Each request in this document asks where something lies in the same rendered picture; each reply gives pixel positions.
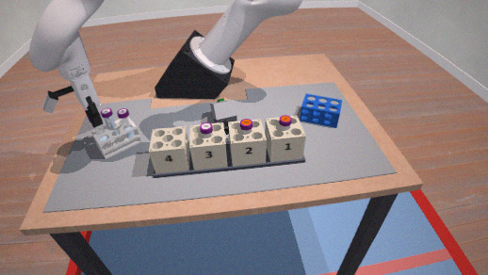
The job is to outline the white tube rack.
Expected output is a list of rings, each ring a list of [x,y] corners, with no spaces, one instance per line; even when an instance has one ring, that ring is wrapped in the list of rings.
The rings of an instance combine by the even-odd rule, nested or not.
[[[142,142],[138,128],[135,126],[135,124],[132,121],[131,121],[131,123],[132,123],[133,127],[130,130],[123,130],[123,127],[121,124],[119,124],[119,122],[120,122],[120,120],[115,121],[117,126],[116,126],[116,128],[114,128],[112,130],[108,130],[106,125],[105,125],[104,126],[105,132],[102,135],[96,135],[96,133],[94,131],[91,132],[93,137],[95,138],[95,140],[97,142],[96,144],[97,144],[98,148],[100,149],[100,151],[103,154],[105,159],[108,159],[109,157],[111,157],[115,154],[118,154],[118,153]],[[112,133],[115,131],[119,131],[119,135],[112,136]],[[135,136],[127,138],[126,134],[131,132],[131,131],[134,131]],[[104,136],[107,136],[108,140],[100,141],[100,139]]]

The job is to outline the blue tube rack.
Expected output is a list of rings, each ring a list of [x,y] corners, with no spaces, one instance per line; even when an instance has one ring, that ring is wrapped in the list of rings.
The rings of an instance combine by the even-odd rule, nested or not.
[[[310,101],[307,97],[315,97],[314,101]],[[326,103],[322,103],[319,99],[327,100]],[[338,105],[333,105],[330,101],[337,101]],[[307,106],[313,105],[313,106]],[[312,94],[305,94],[302,106],[301,106],[301,117],[300,121],[310,122],[314,124],[329,126],[333,128],[337,128],[337,123],[339,120],[340,110],[341,110],[342,100],[316,96]],[[318,108],[318,106],[325,107],[324,109]],[[331,111],[329,108],[336,109],[337,111]],[[306,113],[306,114],[305,114]],[[313,115],[311,115],[313,114]],[[322,116],[322,117],[320,117]],[[328,118],[327,118],[328,116]],[[336,118],[336,119],[335,119]]]

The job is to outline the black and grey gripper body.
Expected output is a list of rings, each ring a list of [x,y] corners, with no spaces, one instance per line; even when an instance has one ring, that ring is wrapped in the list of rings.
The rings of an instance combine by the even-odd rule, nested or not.
[[[85,110],[87,110],[87,107],[89,106],[86,100],[86,97],[88,96],[90,96],[93,103],[97,105],[101,104],[98,95],[95,91],[95,88],[90,80],[89,72],[90,69],[87,72],[77,77],[70,77],[70,78],[63,77],[65,80],[70,81],[78,101],[84,107]]]

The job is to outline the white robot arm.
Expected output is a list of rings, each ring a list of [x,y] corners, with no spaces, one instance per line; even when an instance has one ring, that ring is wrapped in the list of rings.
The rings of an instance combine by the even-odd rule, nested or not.
[[[32,65],[43,72],[57,68],[62,77],[77,77],[87,72],[89,59],[78,30],[104,1],[52,0],[40,16],[30,42]],[[191,51],[211,71],[226,74],[232,69],[230,56],[257,26],[268,18],[294,12],[301,2],[235,0],[205,38],[194,37],[190,41]],[[72,86],[54,92],[48,90],[43,111],[53,114],[57,97],[73,91]]]

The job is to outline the beige bucket adapter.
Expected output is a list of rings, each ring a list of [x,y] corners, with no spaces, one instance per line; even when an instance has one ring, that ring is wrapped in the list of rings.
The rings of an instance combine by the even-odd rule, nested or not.
[[[298,116],[290,117],[292,123],[289,130],[280,129],[280,118],[266,119],[265,136],[270,162],[303,158],[306,135]]]
[[[223,122],[211,123],[213,136],[204,138],[199,125],[190,125],[189,149],[194,170],[224,168],[227,165]]]
[[[267,139],[259,120],[252,120],[252,132],[241,133],[241,121],[229,121],[229,141],[233,166],[266,163]]]
[[[149,154],[155,174],[189,170],[186,127],[153,129]]]

